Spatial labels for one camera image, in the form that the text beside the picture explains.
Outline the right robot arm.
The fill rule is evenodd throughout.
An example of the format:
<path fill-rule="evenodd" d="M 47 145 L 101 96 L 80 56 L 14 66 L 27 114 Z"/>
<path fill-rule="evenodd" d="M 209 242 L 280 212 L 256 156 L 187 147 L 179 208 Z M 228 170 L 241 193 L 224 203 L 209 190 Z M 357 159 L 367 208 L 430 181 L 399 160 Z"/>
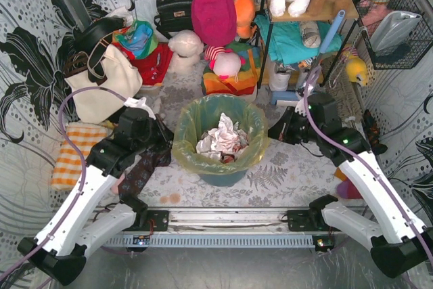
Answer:
<path fill-rule="evenodd" d="M 347 234 L 369 251 L 378 269 L 390 278 L 431 261 L 432 228 L 397 194 L 365 138 L 342 124 L 332 96 L 314 93 L 299 103 L 304 112 L 287 107 L 268 136 L 289 144 L 316 143 L 356 187 L 375 217 L 371 221 L 326 195 L 309 205 L 312 224 Z"/>

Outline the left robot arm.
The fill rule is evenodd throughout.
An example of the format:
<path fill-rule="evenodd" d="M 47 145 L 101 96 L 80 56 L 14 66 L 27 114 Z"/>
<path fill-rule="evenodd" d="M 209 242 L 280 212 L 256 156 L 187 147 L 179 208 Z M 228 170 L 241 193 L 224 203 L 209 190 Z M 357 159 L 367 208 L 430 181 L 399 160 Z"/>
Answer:
<path fill-rule="evenodd" d="M 95 144 L 63 205 L 18 251 L 63 286 L 82 272 L 89 257 L 126 230 L 164 231 L 167 213 L 150 211 L 138 198 L 155 168 L 170 164 L 173 133 L 159 114 L 127 108 L 111 137 Z"/>

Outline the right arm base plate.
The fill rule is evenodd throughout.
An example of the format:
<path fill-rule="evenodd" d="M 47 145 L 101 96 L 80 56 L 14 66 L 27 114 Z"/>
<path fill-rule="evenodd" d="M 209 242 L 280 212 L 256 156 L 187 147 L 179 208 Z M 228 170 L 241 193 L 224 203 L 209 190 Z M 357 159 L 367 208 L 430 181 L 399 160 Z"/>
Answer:
<path fill-rule="evenodd" d="M 288 210 L 286 217 L 290 231 L 339 231 L 329 226 L 315 209 Z"/>

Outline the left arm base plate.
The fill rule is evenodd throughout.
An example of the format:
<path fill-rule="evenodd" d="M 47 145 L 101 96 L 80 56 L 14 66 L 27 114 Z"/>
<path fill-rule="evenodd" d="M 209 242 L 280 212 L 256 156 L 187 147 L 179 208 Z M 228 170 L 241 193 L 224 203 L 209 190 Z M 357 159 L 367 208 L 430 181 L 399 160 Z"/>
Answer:
<path fill-rule="evenodd" d="M 167 231 L 168 220 L 168 210 L 146 210 L 136 216 L 134 224 L 127 231 Z"/>

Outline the yellow trash bag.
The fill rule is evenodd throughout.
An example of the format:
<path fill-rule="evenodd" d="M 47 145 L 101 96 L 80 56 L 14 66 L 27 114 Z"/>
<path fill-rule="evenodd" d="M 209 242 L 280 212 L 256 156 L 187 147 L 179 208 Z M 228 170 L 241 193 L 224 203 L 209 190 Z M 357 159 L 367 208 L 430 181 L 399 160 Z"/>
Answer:
<path fill-rule="evenodd" d="M 201 175 L 229 175 L 259 163 L 269 144 L 263 110 L 234 95 L 207 95 L 182 108 L 172 148 Z"/>

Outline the teal trash bin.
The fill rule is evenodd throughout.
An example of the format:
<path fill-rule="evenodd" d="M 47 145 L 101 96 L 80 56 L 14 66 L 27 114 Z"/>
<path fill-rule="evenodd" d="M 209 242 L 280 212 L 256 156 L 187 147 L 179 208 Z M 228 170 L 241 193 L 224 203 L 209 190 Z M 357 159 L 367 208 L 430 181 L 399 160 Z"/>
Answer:
<path fill-rule="evenodd" d="M 203 181 L 216 187 L 234 186 L 247 172 L 247 168 L 226 167 L 221 164 L 211 164 L 196 171 Z"/>

